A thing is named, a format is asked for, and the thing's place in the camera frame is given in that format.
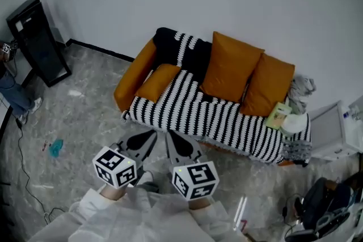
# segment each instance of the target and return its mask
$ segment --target cable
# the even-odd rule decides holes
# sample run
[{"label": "cable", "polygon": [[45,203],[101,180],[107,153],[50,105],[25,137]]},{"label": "cable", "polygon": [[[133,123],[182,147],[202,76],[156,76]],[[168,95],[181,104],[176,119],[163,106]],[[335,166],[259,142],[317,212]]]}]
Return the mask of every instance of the cable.
[{"label": "cable", "polygon": [[14,78],[16,78],[16,76],[18,75],[18,67],[16,66],[16,52],[18,50],[16,49],[15,52],[14,52],[14,65],[15,65],[15,76]]},{"label": "cable", "polygon": [[295,196],[299,196],[299,197],[303,198],[303,196],[300,195],[299,193],[292,194],[290,197],[288,197],[286,199],[285,207],[282,209],[282,216],[284,217],[284,224],[286,224],[286,225],[288,225],[290,227],[290,229],[288,229],[287,232],[285,233],[285,239],[286,239],[286,236],[289,233],[289,231],[291,231],[291,233],[292,233],[293,228],[297,225],[297,224],[295,224],[295,225],[291,226],[289,223],[286,222],[286,216],[288,215],[288,202],[292,197],[295,197]]},{"label": "cable", "polygon": [[50,211],[50,213],[47,213],[46,211],[45,211],[45,208],[44,208],[44,205],[43,205],[43,203],[41,202],[41,201],[39,201],[39,199],[36,197],[36,196],[34,196],[29,190],[28,190],[28,188],[27,188],[27,186],[28,186],[28,184],[29,184],[29,181],[30,181],[30,176],[28,175],[28,173],[26,172],[26,170],[25,170],[25,168],[24,168],[24,156],[23,156],[23,151],[22,151],[22,149],[21,149],[21,147],[20,147],[20,140],[23,138],[23,129],[22,129],[22,124],[20,123],[20,121],[18,120],[18,119],[15,119],[15,122],[16,122],[16,125],[18,126],[18,128],[20,129],[20,131],[21,131],[21,133],[22,133],[22,136],[20,136],[19,137],[19,139],[18,139],[18,148],[19,148],[19,151],[20,151],[20,155],[21,155],[21,157],[22,157],[22,160],[21,160],[21,162],[22,162],[22,170],[23,170],[23,172],[26,174],[26,176],[28,177],[28,180],[27,180],[27,183],[26,183],[26,185],[25,185],[25,190],[28,192],[28,194],[29,195],[31,195],[34,199],[36,199],[37,201],[38,201],[38,203],[41,205],[41,208],[42,208],[42,210],[43,210],[43,212],[44,212],[44,220],[45,220],[45,223],[48,225],[49,223],[48,223],[48,221],[47,221],[47,219],[45,218],[45,216],[48,214],[48,219],[49,219],[49,222],[51,222],[51,219],[50,219],[50,215],[53,213],[53,211],[55,210],[55,209],[57,209],[57,210],[60,210],[60,211],[62,211],[63,213],[65,213],[65,211],[63,210],[63,209],[61,209],[61,208],[58,208],[58,207],[54,207],[53,209],[52,209],[52,211]]},{"label": "cable", "polygon": [[288,225],[289,227],[290,227],[290,229],[288,229],[287,231],[286,231],[286,233],[285,233],[285,240],[286,240],[286,236],[287,236],[287,234],[289,233],[289,231],[291,231],[291,233],[293,232],[293,228],[297,225],[297,224],[295,224],[295,225],[293,225],[293,226],[291,226],[290,224],[287,224],[287,223],[285,223],[286,225]]},{"label": "cable", "polygon": [[57,207],[54,207],[54,208],[52,209],[52,211],[50,211],[50,213],[48,214],[49,222],[51,222],[51,221],[52,221],[52,220],[50,219],[50,216],[51,216],[51,214],[52,214],[52,212],[53,212],[54,210],[59,210],[59,211],[62,211],[63,213],[65,213],[65,211],[64,211],[63,209],[61,209],[61,208],[57,208]]}]

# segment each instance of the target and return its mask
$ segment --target gray fabric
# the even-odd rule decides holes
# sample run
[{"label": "gray fabric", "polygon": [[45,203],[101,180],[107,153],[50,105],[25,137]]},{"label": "gray fabric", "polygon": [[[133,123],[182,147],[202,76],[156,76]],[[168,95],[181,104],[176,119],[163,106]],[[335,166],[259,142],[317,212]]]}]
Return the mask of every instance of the gray fabric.
[{"label": "gray fabric", "polygon": [[306,112],[307,97],[316,91],[314,80],[303,75],[297,75],[291,82],[288,97],[292,113],[301,115]]},{"label": "gray fabric", "polygon": [[144,189],[150,193],[159,193],[159,186],[152,181],[147,181],[141,185],[137,185],[136,188]]},{"label": "gray fabric", "polygon": [[307,140],[283,141],[282,155],[285,160],[309,160],[311,157],[311,142]]}]

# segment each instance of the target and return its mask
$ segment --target jeans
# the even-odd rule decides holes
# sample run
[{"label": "jeans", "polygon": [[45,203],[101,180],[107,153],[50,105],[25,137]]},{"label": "jeans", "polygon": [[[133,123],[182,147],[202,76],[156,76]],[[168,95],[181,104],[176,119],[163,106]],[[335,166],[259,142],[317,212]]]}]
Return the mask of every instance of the jeans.
[{"label": "jeans", "polygon": [[17,84],[14,77],[7,70],[0,79],[0,93],[10,103],[13,114],[17,117],[34,107],[34,101],[27,95],[24,88]]}]

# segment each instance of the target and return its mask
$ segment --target orange sofa armrest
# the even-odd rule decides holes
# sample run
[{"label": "orange sofa armrest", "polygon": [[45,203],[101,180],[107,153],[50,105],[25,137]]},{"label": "orange sofa armrest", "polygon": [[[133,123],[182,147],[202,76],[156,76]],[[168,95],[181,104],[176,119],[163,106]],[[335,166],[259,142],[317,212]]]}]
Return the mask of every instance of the orange sofa armrest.
[{"label": "orange sofa armrest", "polygon": [[151,39],[123,75],[113,93],[121,111],[130,108],[136,91],[141,87],[151,70],[156,54],[157,48]]},{"label": "orange sofa armrest", "polygon": [[286,167],[287,165],[295,165],[295,162],[291,160],[284,160],[282,163],[279,163],[279,167]]}]

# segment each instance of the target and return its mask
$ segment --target black electronic device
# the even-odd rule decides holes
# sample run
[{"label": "black electronic device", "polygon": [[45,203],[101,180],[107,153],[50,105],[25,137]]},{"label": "black electronic device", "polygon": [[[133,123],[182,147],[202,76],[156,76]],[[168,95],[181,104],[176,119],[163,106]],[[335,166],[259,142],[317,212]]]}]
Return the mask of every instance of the black electronic device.
[{"label": "black electronic device", "polygon": [[25,1],[6,21],[25,58],[48,87],[71,75],[40,0]]},{"label": "black electronic device", "polygon": [[[293,226],[290,226],[285,235],[285,241],[311,242],[334,232],[349,218],[348,209],[355,198],[354,191],[349,185],[337,184],[324,177],[319,178],[307,192],[303,202],[296,199],[294,203],[304,230],[292,233]],[[284,207],[282,210],[284,219],[286,213],[287,208]]]}]

